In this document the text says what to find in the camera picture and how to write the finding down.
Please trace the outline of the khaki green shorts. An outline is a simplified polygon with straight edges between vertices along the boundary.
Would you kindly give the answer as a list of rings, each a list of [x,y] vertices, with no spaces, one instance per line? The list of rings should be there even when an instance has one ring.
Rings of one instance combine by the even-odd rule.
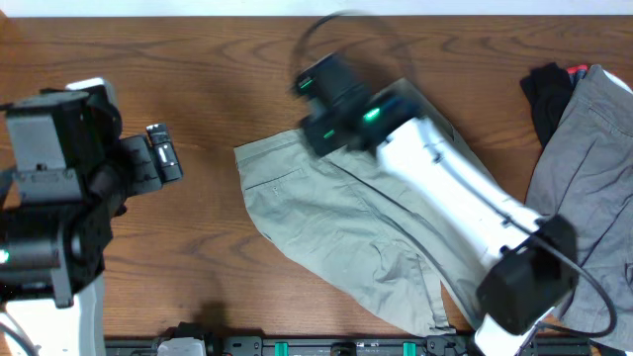
[[[285,256],[408,333],[450,330],[444,295],[471,326],[482,324],[484,275],[461,236],[372,154],[317,157],[298,130],[234,154],[246,210]]]

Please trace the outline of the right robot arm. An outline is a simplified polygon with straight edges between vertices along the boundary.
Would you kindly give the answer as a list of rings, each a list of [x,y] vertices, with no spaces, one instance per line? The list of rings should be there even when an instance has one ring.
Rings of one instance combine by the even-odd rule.
[[[578,283],[560,260],[577,258],[577,233],[561,216],[544,218],[508,195],[459,148],[450,124],[402,78],[373,94],[336,54],[296,75],[310,113],[301,128],[315,154],[368,150],[390,176],[439,214],[470,279],[465,295],[483,320],[483,355],[519,355],[537,325]]]

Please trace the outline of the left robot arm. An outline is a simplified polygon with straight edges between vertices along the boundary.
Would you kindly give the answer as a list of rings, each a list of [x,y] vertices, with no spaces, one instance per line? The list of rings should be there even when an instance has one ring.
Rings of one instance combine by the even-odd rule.
[[[123,136],[104,85],[3,108],[20,202],[1,213],[1,329],[15,355],[102,355],[104,251],[129,198],[183,176],[164,124]]]

